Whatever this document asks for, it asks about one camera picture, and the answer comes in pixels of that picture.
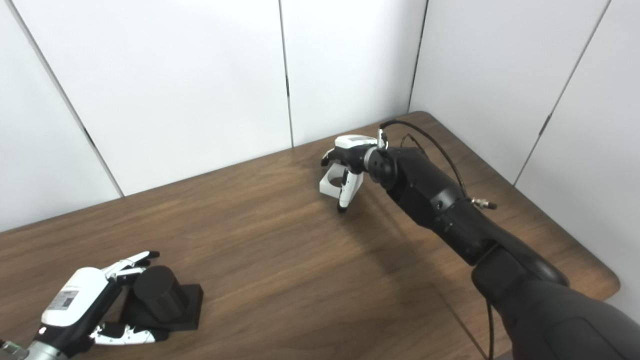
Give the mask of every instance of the black block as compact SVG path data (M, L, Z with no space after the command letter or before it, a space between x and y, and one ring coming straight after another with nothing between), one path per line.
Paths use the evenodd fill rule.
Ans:
M199 284L180 285L180 290L187 301L183 314L178 318L167 322L159 321L133 290L130 290L122 308L120 322L167 331L197 330L202 308L202 287Z

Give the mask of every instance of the white wall panel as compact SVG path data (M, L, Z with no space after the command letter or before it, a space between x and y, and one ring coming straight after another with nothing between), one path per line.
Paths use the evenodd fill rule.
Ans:
M125 194L291 146L277 0L16 5Z
M613 0L517 188L613 270L640 322L640 3Z
M425 0L282 0L295 145L406 113Z
M117 197L36 52L0 1L0 231Z
M607 0L431 0L411 110L513 182Z

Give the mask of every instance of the wooden table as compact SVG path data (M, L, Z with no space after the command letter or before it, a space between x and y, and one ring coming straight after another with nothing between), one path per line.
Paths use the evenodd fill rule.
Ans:
M402 119L439 139L469 193L499 204L487 215L564 271L574 288L597 299L618 290L608 268L433 117ZM376 128L350 133L375 136ZM392 145L406 132L388 128ZM326 171L320 158L334 139L0 234L0 335L28 345L77 268L159 250L157 264L181 283L202 285L200 329L153 345L93 347L82 358L484 358L486 312L471 269L370 179L343 215L336 199L318 192ZM496 322L500 354L510 343Z

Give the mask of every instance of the label sticker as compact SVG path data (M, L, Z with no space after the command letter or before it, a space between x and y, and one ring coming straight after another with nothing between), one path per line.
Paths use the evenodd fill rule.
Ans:
M67 310L80 291L61 291L53 298L47 310Z

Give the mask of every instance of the cable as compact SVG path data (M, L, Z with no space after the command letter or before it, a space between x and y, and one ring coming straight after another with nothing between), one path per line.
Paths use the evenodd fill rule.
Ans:
M410 122L397 120L397 119L392 119L392 120L383 122L382 124L380 124L380 129L384 130L387 126L393 125L393 124L401 124L404 126L408 126L416 130L417 132L419 132L425 138L429 139L429 141L432 142L433 145L435 145L438 148L438 150L440 151L440 154L442 154L442 156L449 163L451 170L453 170L454 174L456 174L456 179L458 180L458 184L460 184L460 190L462 191L462 194L466 198L469 198L469 196L467 195L467 187L465 186L464 180L462 180L462 176L460 175L460 172L458 171L456 164L454 164L453 160L449 157L449 155L444 150L444 148L433 138L433 136L429 135L425 130L422 130L421 128L417 127L416 125L413 125ZM416 141L416 139L411 134L407 134L403 137L400 143L400 147L403 146L404 141L406 140L407 137L413 140L413 142L415 142L418 148L420 148L426 154L424 149L420 146L418 141ZM487 310L487 316L489 318L489 353L487 356L487 360L493 360L493 351L495 346L495 329L493 328L493 310L492 310L491 304L489 303L489 300L486 301L486 310Z
M489 315L489 354L487 360L493 360L493 344L495 343L495 331L493 329L493 310L489 300L486 301L486 312Z
M416 125L413 125L410 122L397 120L397 119L392 119L392 120L383 122L382 124L380 124L380 129L384 130L387 126L393 125L393 124L401 124L404 126L408 126L413 130L416 130L417 132L419 132L425 138L429 139L429 141L432 142L433 145L435 145L438 148L438 150L440 151L440 154L442 154L445 160L447 160L447 162L449 163L451 170L453 170L454 174L456 174L456 179L458 180L458 184L460 184L460 190L462 190L462 194L467 198L469 197L467 195L467 187L465 186L465 182L462 180L462 176L460 175L460 172L458 171L456 164L453 163L453 160L449 157L449 155L444 150L444 148L433 138L433 136L429 135L425 130L422 130L421 128L417 127Z
M418 140L416 140L416 139L413 137L413 135L411 135L411 134L407 134L407 135L404 135L404 136L402 137L402 141L400 142L400 147L402 147L402 146L404 145L404 141L405 141L407 138L411 139L411 141L413 141L413 143L418 147L418 149L420 149L420 151L422 151L422 153L423 153L423 154L425 154L425 155L427 154L427 152L426 152L426 151L424 150L424 148L420 145L420 143L418 142Z

